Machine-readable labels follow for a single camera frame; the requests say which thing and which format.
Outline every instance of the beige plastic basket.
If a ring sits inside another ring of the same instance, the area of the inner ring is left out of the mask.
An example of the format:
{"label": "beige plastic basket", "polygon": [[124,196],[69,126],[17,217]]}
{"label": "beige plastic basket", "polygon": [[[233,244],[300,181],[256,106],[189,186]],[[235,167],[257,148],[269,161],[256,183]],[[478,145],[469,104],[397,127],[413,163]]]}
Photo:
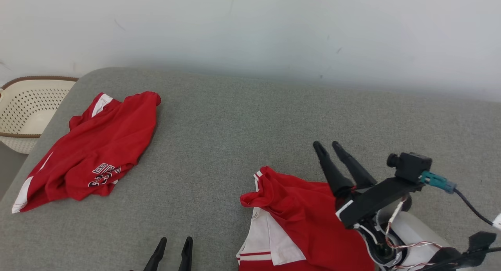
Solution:
{"label": "beige plastic basket", "polygon": [[0,89],[0,141],[29,154],[78,78],[28,76]]}

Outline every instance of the gray floor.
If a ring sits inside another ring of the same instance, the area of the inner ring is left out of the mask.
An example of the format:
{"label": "gray floor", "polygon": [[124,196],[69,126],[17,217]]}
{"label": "gray floor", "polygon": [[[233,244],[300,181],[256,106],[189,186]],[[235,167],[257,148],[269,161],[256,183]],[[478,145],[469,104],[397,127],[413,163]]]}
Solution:
{"label": "gray floor", "polygon": [[27,156],[11,150],[0,142],[0,199],[4,197]]}

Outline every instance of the cable connector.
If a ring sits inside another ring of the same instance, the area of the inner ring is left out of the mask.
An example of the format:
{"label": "cable connector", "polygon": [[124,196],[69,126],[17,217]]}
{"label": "cable connector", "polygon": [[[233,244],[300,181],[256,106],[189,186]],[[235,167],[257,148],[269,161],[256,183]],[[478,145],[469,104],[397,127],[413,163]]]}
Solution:
{"label": "cable connector", "polygon": [[456,189],[456,186],[458,185],[456,183],[448,181],[447,178],[435,173],[431,173],[430,171],[423,171],[423,173],[421,173],[421,182],[433,187],[440,188],[449,194],[453,194],[454,189]]}

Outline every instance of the red garment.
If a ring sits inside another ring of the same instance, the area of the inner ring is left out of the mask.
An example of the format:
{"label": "red garment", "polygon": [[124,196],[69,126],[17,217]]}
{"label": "red garment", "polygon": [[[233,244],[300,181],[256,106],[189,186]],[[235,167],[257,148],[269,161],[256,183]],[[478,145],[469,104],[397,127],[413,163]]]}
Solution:
{"label": "red garment", "polygon": [[160,96],[144,92],[123,103],[100,93],[70,132],[52,146],[28,175],[12,213],[89,194],[107,196],[148,146]]}
{"label": "red garment", "polygon": [[360,234],[346,230],[336,217],[335,198],[327,183],[307,182],[270,167],[262,167],[261,173],[259,191],[242,195],[240,202],[269,212],[309,264],[332,271],[374,270]]}

